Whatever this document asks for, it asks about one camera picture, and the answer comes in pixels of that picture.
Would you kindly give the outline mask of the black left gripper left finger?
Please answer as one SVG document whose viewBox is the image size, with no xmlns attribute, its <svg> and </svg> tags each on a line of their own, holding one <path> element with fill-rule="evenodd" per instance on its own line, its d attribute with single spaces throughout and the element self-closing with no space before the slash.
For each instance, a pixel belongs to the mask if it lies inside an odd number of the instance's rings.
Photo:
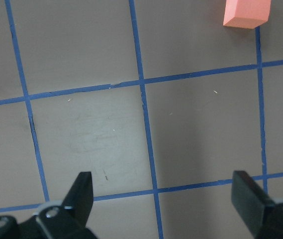
<svg viewBox="0 0 283 239">
<path fill-rule="evenodd" d="M 86 227 L 93 202 L 92 174 L 80 172 L 63 200 L 40 205 L 28 220 L 0 215 L 0 239 L 95 239 Z"/>
</svg>

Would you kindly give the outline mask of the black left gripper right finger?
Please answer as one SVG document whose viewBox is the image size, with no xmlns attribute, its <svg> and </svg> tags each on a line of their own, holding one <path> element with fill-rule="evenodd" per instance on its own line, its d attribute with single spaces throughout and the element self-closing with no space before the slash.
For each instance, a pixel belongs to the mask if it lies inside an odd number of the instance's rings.
<svg viewBox="0 0 283 239">
<path fill-rule="evenodd" d="M 283 239 L 283 199 L 271 198 L 246 172 L 232 174 L 231 202 L 255 239 Z"/>
</svg>

